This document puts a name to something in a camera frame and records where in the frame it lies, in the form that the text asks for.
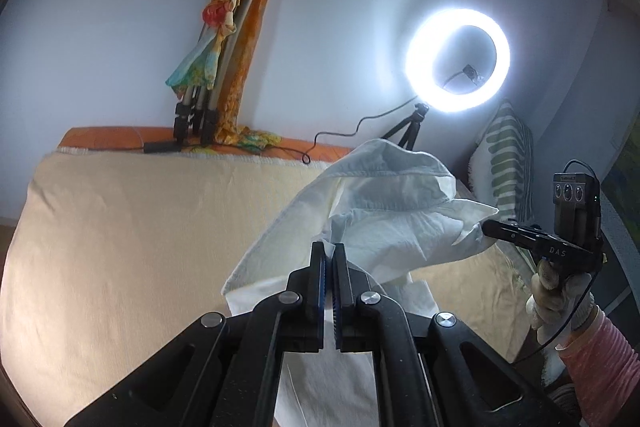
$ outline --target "orange mattress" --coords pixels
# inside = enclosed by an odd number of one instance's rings
[[[174,130],[171,127],[73,127],[66,132],[60,147],[75,147],[91,150],[142,151],[146,142],[172,140]],[[199,145],[197,137],[189,138],[190,145]],[[301,160],[301,151],[308,150],[313,144],[304,140],[283,138],[277,147],[268,147],[260,156]],[[207,147],[221,154],[251,155],[249,151],[228,145]],[[335,162],[351,152],[347,147],[318,144],[310,151],[313,161]]]

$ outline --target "white glove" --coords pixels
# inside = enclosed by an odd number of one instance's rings
[[[538,342],[544,344],[558,329],[572,312],[577,299],[582,296],[591,275],[579,273],[564,281],[562,289],[558,289],[559,275],[549,261],[543,259],[538,264],[538,273],[531,278],[532,296],[527,301],[527,314],[531,321],[531,328],[538,332]],[[554,340],[555,346],[564,344],[573,330],[577,330],[585,323],[593,308],[593,295],[589,293],[581,302],[572,320]]]

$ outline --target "pink sleeve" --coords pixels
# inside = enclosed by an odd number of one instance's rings
[[[601,310],[580,337],[556,349],[588,425],[609,425],[640,381],[636,352]]]

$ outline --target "beige blanket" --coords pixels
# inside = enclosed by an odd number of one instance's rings
[[[226,311],[226,277],[321,169],[247,156],[43,160],[0,290],[2,364],[42,426],[64,425],[197,317]],[[497,247],[415,275],[513,359],[527,296]]]

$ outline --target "black camera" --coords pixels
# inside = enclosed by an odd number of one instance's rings
[[[530,251],[537,263],[556,263],[564,279],[574,273],[595,272],[602,267],[600,234],[600,183],[581,172],[554,174],[554,233],[540,227],[521,227],[487,219],[482,232]]]

